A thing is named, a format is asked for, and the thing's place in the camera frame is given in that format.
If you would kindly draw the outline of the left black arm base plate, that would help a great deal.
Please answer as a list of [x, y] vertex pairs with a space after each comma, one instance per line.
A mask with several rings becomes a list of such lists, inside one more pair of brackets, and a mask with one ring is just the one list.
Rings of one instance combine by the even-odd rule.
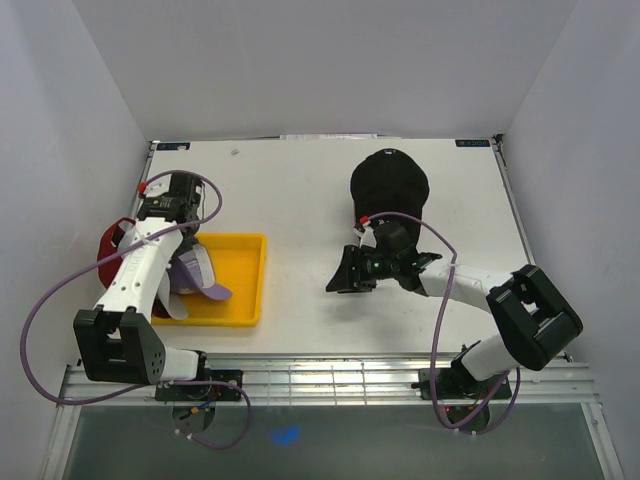
[[242, 395], [234, 388], [220, 385], [229, 383], [237, 387], [243, 386], [244, 372], [237, 369], [205, 370], [205, 381], [215, 381], [215, 385], [176, 385], [157, 387], [154, 399], [160, 402], [196, 402], [207, 401], [235, 402], [242, 399]]

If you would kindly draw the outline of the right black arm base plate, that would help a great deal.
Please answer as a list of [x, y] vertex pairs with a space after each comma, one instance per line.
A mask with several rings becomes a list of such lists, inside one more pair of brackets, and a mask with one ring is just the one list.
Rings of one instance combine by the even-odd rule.
[[[509, 380], [501, 380], [500, 375], [494, 375], [481, 382], [463, 383], [450, 368], [436, 368], [434, 376], [437, 397], [440, 400], [483, 400], [495, 386], [498, 386], [494, 395], [495, 399], [507, 400], [512, 397]], [[412, 389], [419, 391], [422, 400], [430, 400], [432, 398], [430, 379], [431, 371], [428, 368], [420, 369], [418, 371], [418, 380], [411, 384]]]

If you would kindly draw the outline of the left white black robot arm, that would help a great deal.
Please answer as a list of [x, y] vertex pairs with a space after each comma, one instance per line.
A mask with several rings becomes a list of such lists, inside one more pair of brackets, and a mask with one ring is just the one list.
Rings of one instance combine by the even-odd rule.
[[183, 294], [226, 301], [231, 291], [216, 278], [213, 262], [196, 238], [204, 218], [199, 209], [206, 180], [171, 171], [141, 189], [133, 226], [117, 248], [121, 263], [90, 310], [73, 322], [81, 360], [93, 381], [154, 385], [177, 382], [190, 399], [205, 397], [212, 376], [202, 352], [167, 347], [151, 325], [155, 305], [184, 320]]

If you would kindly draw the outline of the white cap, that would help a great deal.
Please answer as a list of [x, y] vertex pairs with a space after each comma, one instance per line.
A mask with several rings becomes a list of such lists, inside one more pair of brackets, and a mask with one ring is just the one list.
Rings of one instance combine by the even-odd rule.
[[187, 308], [177, 294], [170, 291], [169, 269], [172, 255], [181, 243], [179, 230], [154, 236], [170, 226], [162, 218], [148, 217], [136, 221], [118, 247], [122, 263], [102, 297], [104, 307], [125, 311], [135, 307], [151, 321], [153, 316], [185, 320]]

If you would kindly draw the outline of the purple cap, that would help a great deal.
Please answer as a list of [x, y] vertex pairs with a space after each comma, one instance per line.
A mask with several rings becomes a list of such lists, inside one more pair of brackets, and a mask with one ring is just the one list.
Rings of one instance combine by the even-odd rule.
[[201, 244], [194, 245], [172, 261], [169, 281], [170, 291], [174, 294], [202, 294], [214, 301], [232, 297], [231, 290], [217, 281], [213, 262]]

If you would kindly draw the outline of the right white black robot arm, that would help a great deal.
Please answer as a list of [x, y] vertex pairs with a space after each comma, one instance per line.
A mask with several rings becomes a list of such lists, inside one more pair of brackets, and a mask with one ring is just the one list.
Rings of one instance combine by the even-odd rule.
[[488, 380], [517, 367], [542, 370], [583, 331], [579, 315], [539, 267], [490, 272], [447, 262], [421, 252], [397, 222], [365, 227], [356, 245], [347, 245], [328, 292], [367, 293], [393, 279], [404, 290], [439, 297], [489, 313], [497, 335], [462, 351], [436, 375], [444, 398], [474, 397]]

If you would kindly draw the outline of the black NY baseball cap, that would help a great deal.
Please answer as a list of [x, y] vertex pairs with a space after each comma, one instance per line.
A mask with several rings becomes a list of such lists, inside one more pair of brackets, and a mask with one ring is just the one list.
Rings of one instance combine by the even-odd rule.
[[421, 219], [429, 193], [425, 172], [406, 153], [387, 148], [369, 155], [350, 179], [356, 235], [363, 235], [364, 216], [393, 211]]

